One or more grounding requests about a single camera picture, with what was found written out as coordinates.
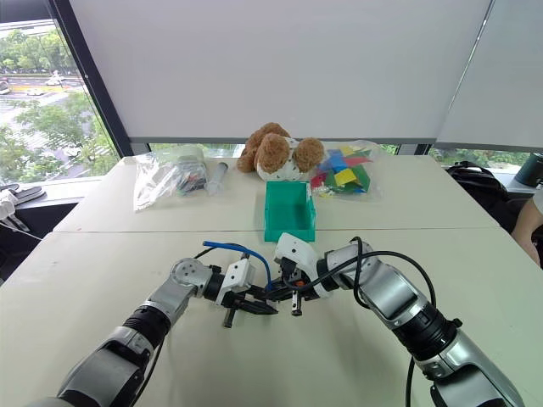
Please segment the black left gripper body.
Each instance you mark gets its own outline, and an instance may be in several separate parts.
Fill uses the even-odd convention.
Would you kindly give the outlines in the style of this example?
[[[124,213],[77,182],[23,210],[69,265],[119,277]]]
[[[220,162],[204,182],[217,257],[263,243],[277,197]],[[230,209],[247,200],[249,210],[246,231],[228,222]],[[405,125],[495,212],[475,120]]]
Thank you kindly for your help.
[[[227,309],[222,325],[225,328],[232,328],[234,316],[238,310],[251,312],[252,303],[246,299],[246,293],[226,293],[221,305]]]

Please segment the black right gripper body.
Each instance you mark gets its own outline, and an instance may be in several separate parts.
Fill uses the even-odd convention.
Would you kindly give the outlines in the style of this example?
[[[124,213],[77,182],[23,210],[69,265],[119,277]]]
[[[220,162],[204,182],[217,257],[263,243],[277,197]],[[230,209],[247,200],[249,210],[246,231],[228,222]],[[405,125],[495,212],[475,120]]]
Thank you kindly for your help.
[[[305,295],[301,288],[305,286],[305,282],[301,272],[292,260],[285,257],[280,261],[280,271],[283,285],[290,291],[292,296],[291,315],[302,316],[302,302]]]

